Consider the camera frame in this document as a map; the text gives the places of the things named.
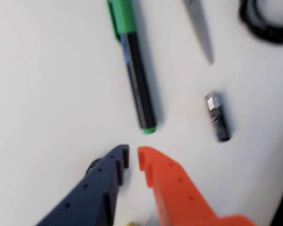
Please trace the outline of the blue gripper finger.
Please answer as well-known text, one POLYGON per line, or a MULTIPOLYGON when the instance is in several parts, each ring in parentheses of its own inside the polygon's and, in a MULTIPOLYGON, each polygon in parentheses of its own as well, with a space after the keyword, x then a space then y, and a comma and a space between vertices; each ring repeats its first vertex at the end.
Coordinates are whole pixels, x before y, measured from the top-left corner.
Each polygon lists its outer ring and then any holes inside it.
POLYGON ((38 225, 112 226, 119 187, 128 167, 128 145, 118 145, 94 160, 76 187, 38 225))

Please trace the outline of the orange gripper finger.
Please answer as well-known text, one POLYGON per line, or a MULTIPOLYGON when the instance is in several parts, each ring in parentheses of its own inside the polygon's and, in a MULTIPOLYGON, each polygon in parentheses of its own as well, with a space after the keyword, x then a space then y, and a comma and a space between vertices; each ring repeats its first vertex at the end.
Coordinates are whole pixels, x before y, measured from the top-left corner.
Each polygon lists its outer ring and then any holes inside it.
POLYGON ((241 215, 217 216, 191 181, 184 168, 158 150, 138 149, 140 170, 153 190, 159 223, 162 226, 251 226, 241 215))

